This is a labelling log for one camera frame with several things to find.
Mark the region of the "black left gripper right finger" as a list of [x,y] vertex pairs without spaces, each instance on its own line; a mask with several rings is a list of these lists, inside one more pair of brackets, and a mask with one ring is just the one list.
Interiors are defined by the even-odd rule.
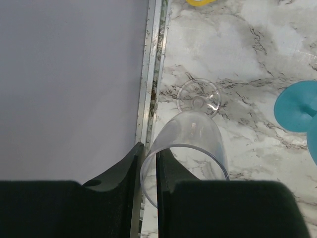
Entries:
[[156,154],[158,236],[169,237],[170,196],[178,182],[197,181],[174,156],[170,149]]

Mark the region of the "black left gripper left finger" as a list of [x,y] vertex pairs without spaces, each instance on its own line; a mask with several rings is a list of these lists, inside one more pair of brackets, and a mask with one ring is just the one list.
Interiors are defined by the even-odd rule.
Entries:
[[141,210],[140,168],[144,145],[138,142],[118,163],[84,183],[84,233],[90,238],[137,238]]

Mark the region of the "clear wine glass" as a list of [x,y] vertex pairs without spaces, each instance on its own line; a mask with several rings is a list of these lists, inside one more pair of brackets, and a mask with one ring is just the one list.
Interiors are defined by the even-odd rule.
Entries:
[[178,91],[180,111],[155,138],[140,172],[145,197],[158,206],[156,158],[164,152],[200,180],[229,180],[227,158],[220,130],[213,117],[221,105],[218,88],[209,80],[190,79]]

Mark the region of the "blue plastic wine glass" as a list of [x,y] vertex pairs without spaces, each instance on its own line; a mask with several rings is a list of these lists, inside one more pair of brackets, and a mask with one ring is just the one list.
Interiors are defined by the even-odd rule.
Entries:
[[308,151],[317,161],[317,82],[302,81],[287,87],[277,98],[274,116],[286,130],[305,132]]

